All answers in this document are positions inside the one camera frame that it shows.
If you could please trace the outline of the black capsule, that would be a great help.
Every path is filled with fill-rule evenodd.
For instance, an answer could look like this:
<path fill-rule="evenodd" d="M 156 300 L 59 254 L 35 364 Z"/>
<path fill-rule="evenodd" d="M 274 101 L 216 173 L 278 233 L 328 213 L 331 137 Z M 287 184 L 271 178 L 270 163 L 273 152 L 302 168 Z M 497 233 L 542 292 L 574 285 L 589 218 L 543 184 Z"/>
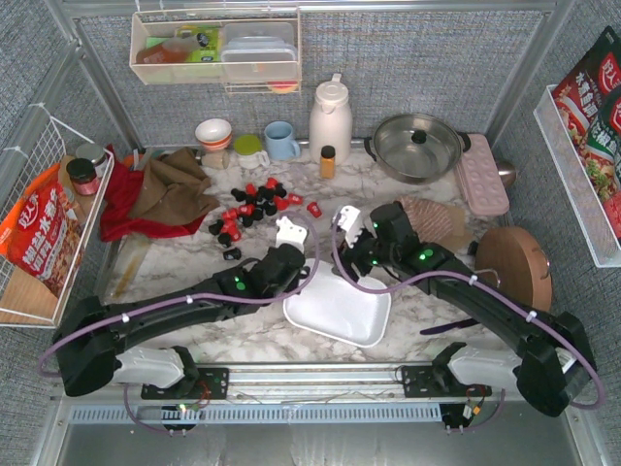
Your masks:
<path fill-rule="evenodd" d="M 231 248 L 226 250 L 222 256 L 226 261 L 240 260 L 242 258 L 242 252 L 239 248 Z"/>

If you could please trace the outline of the white storage tray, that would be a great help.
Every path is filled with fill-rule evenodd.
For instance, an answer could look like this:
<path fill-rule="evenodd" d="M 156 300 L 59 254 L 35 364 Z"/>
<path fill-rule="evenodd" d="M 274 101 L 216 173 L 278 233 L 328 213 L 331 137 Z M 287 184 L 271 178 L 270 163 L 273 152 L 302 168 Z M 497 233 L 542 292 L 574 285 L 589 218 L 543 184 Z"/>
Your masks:
<path fill-rule="evenodd" d="M 312 281 L 283 301 L 293 325 L 358 348 L 376 346 L 383 338 L 392 307 L 388 293 L 372 294 L 351 286 L 319 261 Z"/>

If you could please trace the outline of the striped pink cloth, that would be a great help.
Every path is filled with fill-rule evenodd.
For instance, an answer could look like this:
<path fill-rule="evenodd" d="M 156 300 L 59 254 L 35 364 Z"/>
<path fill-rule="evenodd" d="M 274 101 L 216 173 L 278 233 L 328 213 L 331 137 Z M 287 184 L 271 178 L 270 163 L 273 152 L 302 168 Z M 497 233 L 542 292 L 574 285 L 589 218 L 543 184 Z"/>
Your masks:
<path fill-rule="evenodd" d="M 397 201 L 421 243 L 435 243 L 456 252 L 474 238 L 467 228 L 465 211 L 459 207 L 412 196 L 401 196 Z"/>

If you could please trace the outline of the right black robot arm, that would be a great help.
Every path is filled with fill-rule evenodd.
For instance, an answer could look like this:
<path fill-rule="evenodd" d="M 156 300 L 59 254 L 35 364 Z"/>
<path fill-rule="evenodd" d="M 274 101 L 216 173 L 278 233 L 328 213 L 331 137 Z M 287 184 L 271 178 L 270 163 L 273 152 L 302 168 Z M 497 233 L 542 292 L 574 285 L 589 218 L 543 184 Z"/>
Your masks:
<path fill-rule="evenodd" d="M 521 305 L 481 280 L 448 249 L 422 243 L 398 202 L 371 212 L 367 229 L 361 212 L 344 206 L 333 216 L 332 230 L 344 240 L 333 241 L 332 254 L 343 278 L 358 286 L 375 267 L 395 273 L 397 289 L 416 286 L 445 301 L 498 336 L 519 358 L 509 371 L 517 391 L 546 416 L 559 416 L 588 383 L 594 383 L 601 406 L 605 390 L 582 322 L 570 313 L 557 316 Z"/>

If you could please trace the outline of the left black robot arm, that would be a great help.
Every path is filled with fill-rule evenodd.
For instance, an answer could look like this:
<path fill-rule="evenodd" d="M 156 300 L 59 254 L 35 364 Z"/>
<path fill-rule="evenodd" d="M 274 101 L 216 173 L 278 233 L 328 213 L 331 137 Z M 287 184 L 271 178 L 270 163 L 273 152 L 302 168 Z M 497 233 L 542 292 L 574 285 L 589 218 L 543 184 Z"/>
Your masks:
<path fill-rule="evenodd" d="M 254 314 L 262 306 L 205 298 L 205 293 L 270 300 L 295 288 L 304 265 L 299 250 L 281 245 L 268 249 L 248 269 L 238 265 L 191 286 L 187 289 L 191 304 L 179 291 L 136 303 L 104 305 L 96 296 L 81 300 L 62 320 L 54 335 L 56 343 L 91 324 L 108 323 L 55 352 L 65 393 L 82 396 L 110 383 L 120 367 L 120 355 L 149 339 L 192 325 Z"/>

